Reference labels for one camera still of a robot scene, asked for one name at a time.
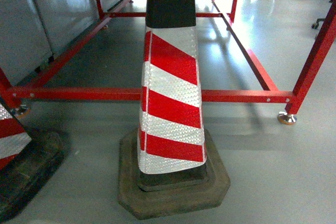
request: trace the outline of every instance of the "caster wheel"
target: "caster wheel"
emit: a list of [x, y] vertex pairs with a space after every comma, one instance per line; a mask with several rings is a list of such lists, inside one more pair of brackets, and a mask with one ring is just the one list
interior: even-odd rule
[[288, 114], [286, 112], [279, 112], [278, 120], [280, 123], [283, 123], [286, 125], [293, 125], [296, 123], [297, 117], [295, 115]]
[[20, 107], [12, 109], [11, 112], [14, 114], [16, 118], [21, 119], [30, 113], [30, 108], [25, 104], [21, 104]]
[[319, 23], [314, 23], [311, 25], [312, 29], [317, 29], [319, 27]]

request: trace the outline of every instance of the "traffic cone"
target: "traffic cone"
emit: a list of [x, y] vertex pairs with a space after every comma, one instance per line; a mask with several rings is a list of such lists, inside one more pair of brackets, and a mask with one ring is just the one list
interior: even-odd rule
[[58, 134], [28, 134], [0, 103], [0, 222], [25, 207], [54, 173], [65, 150]]
[[118, 201], [138, 219], [219, 206], [229, 188], [203, 127], [195, 13], [195, 0], [147, 0], [140, 127], [119, 151]]

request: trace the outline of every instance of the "gray floor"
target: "gray floor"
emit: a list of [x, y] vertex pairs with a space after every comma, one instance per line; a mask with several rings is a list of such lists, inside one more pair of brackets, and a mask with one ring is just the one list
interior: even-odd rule
[[[134, 0], [127, 10], [143, 10]], [[236, 26], [280, 89], [290, 90], [329, 0], [239, 0]], [[208, 0], [199, 9], [212, 10]], [[143, 18], [115, 19], [48, 84], [139, 87]], [[204, 89], [260, 89], [220, 19], [197, 19]], [[71, 152], [10, 224], [336, 223], [335, 45], [298, 123], [278, 123], [283, 104], [204, 103], [204, 123], [232, 185], [215, 209], [137, 221], [117, 203], [119, 139], [138, 125], [137, 102], [34, 102], [22, 122], [52, 129]]]

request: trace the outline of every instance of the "red metal bar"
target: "red metal bar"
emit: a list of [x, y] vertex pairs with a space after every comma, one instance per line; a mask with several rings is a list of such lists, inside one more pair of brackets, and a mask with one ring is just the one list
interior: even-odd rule
[[[145, 17], [146, 13], [106, 13], [112, 18]], [[221, 13], [196, 13], [197, 18], [221, 18]]]
[[97, 9], [98, 9], [98, 14], [99, 14], [99, 19], [103, 19], [104, 18], [104, 10], [101, 6], [101, 1], [100, 0], [96, 0], [97, 3]]
[[295, 100], [290, 91], [202, 90], [204, 102], [287, 103]]
[[82, 49], [87, 42], [92, 39], [99, 30], [111, 20], [111, 17], [106, 15], [97, 26], [88, 33], [83, 39], [76, 42], [63, 54], [56, 58], [56, 60], [49, 65], [48, 68], [39, 73], [39, 75], [33, 79], [27, 86], [28, 87], [41, 87], [46, 84], [76, 53]]
[[336, 38], [336, 0], [333, 1], [315, 43], [304, 64], [293, 94], [297, 97], [293, 104], [286, 106], [289, 114], [297, 114], [306, 97], [330, 47]]
[[138, 101], [140, 100], [141, 89], [13, 87], [10, 92], [17, 97], [28, 99]]
[[229, 17], [230, 17], [230, 19], [232, 20], [232, 22], [235, 21], [236, 10], [237, 10], [237, 3], [238, 3], [238, 0], [233, 0], [233, 1], [232, 1], [231, 13], [230, 13], [230, 15], [229, 15]]
[[12, 88], [12, 85], [5, 76], [3, 70], [0, 68], [0, 97], [11, 109], [18, 108], [21, 105], [21, 101], [20, 99], [17, 99], [16, 97], [8, 93], [8, 90], [10, 88]]
[[[13, 87], [9, 92], [19, 98], [63, 100], [139, 101], [141, 88], [27, 88]], [[295, 100], [290, 91], [202, 90], [204, 102], [288, 103]]]
[[[211, 0], [214, 4], [215, 8], [218, 12], [221, 10], [218, 8], [214, 0]], [[255, 74], [256, 78], [258, 79], [261, 87], [264, 90], [269, 91], [278, 91], [277, 86], [272, 81], [272, 78], [268, 75], [266, 69], [262, 66], [261, 62], [258, 60], [257, 56], [253, 53], [251, 49], [249, 49], [248, 45], [244, 45], [238, 38], [236, 32], [233, 30], [233, 22], [232, 20], [227, 16], [227, 14], [222, 13], [222, 18], [232, 34], [233, 38], [238, 44], [238, 47], [241, 49], [245, 59], [247, 60], [248, 64], [252, 68], [253, 73]]]

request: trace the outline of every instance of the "white reflective stripe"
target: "white reflective stripe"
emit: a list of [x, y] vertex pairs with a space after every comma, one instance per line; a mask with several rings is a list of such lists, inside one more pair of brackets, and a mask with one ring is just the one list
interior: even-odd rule
[[191, 106], [201, 106], [201, 87], [182, 80], [152, 64], [144, 62], [142, 85], [159, 94]]
[[0, 104], [0, 120], [11, 118], [12, 116], [9, 114], [9, 112]]
[[173, 173], [203, 165], [205, 162], [166, 158], [140, 151], [139, 169], [146, 174]]
[[155, 35], [179, 50], [194, 58], [198, 58], [197, 33], [195, 26], [160, 29], [148, 27], [146, 31], [152, 31]]
[[0, 159], [19, 154], [31, 141], [27, 133], [0, 138]]
[[182, 143], [203, 145], [204, 129], [198, 129], [183, 124], [167, 121], [149, 115], [147, 112], [140, 112], [141, 130], [149, 135], [161, 137]]

